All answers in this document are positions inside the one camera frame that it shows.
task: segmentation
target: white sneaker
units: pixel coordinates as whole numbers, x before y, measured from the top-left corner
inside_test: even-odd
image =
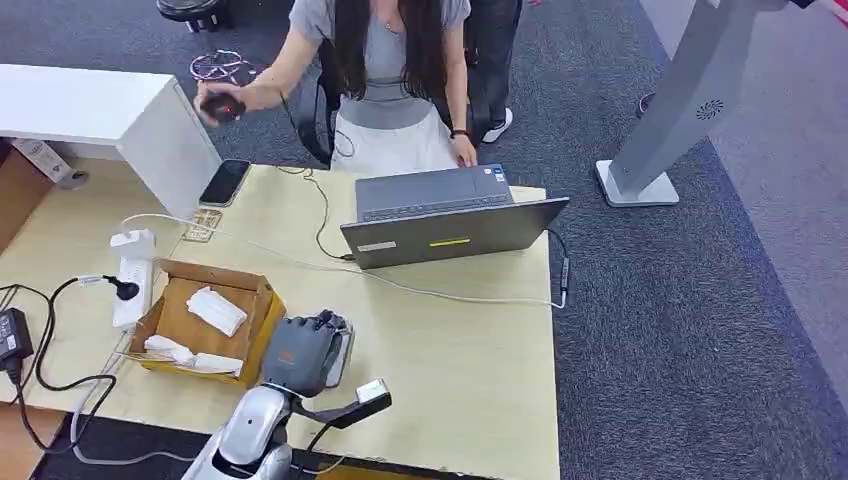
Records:
[[[504,124],[501,125],[498,128],[494,128],[494,129],[486,132],[486,134],[483,135],[483,143],[495,143],[495,141],[498,139],[498,137],[500,137],[501,134],[503,132],[505,132],[506,129],[509,128],[510,125],[512,125],[512,110],[507,108],[506,109],[506,120],[504,120]]]

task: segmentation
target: person's leg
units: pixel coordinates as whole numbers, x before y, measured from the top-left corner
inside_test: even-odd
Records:
[[[471,0],[470,30],[477,49],[477,70],[483,79],[492,128],[507,120],[512,44],[523,0]]]
[[[393,130],[360,127],[336,117],[334,171],[383,177],[457,167],[450,132],[435,107],[415,125]]]

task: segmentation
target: black phone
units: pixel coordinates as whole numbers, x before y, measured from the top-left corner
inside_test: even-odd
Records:
[[[249,169],[250,162],[224,160],[200,196],[200,204],[211,207],[230,206]]]

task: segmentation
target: cardboard box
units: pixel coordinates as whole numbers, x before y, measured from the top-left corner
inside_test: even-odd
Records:
[[[168,284],[136,327],[127,355],[149,370],[210,378],[244,388],[254,386],[274,326],[286,313],[268,280],[261,275],[174,260],[160,260],[159,268],[168,274]],[[188,311],[186,300],[207,286],[247,313],[247,319],[232,338]],[[203,352],[240,359],[244,362],[241,373],[238,378],[231,374],[200,373],[171,362],[145,358],[144,341],[153,335],[170,338],[194,354]]]
[[[20,152],[8,148],[0,142],[0,253],[53,187]]]

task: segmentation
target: wooden desk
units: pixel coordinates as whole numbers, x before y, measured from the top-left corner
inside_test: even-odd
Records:
[[[344,253],[346,244],[335,227],[354,215],[353,178],[326,172],[316,172],[315,178],[330,198],[331,227],[323,237],[325,245]],[[0,258],[0,280],[51,290],[74,274],[113,269],[116,260],[106,245],[118,217],[151,211],[155,199],[121,206],[114,200],[94,202],[92,197],[109,193],[102,188],[51,195],[18,237],[15,249]],[[529,200],[542,198],[544,191],[515,188],[514,194],[518,200]],[[88,208],[80,213],[87,219],[84,230],[73,228],[80,222],[73,213],[83,210],[82,205],[69,211],[70,200],[62,198],[75,195],[88,199]],[[292,258],[342,265],[324,257],[313,241],[322,216],[323,203],[312,184],[272,167],[254,166],[238,199],[225,210],[220,228]],[[58,224],[51,225],[49,219]],[[293,265],[221,235],[208,244],[176,242],[179,232],[173,226],[148,220],[133,225],[144,226],[156,231],[160,254],[264,274],[291,314],[331,308],[353,322],[357,338],[342,385],[307,406],[322,409],[347,404],[357,386],[378,377],[386,380],[394,405],[347,430],[328,432],[318,450],[483,477],[559,478],[548,307],[469,304],[415,295],[355,274]],[[56,249],[42,268],[27,267],[42,255],[50,233],[59,232],[68,232],[66,242],[87,247],[88,256],[68,258],[60,253],[64,248]],[[545,238],[524,252],[373,272],[405,285],[460,296],[541,299],[550,295]],[[99,370],[117,340],[109,320],[111,292],[98,288],[68,291],[61,299],[56,341],[45,362],[47,376],[55,382]],[[31,328],[39,332],[44,307],[34,299],[16,304],[27,310]],[[148,372],[130,362],[123,363],[118,378],[102,415],[197,432],[216,430],[243,393],[210,381]],[[12,397],[6,384],[0,394]],[[67,410],[79,395],[31,386],[27,400]],[[318,427],[293,417],[290,443],[305,447]]]

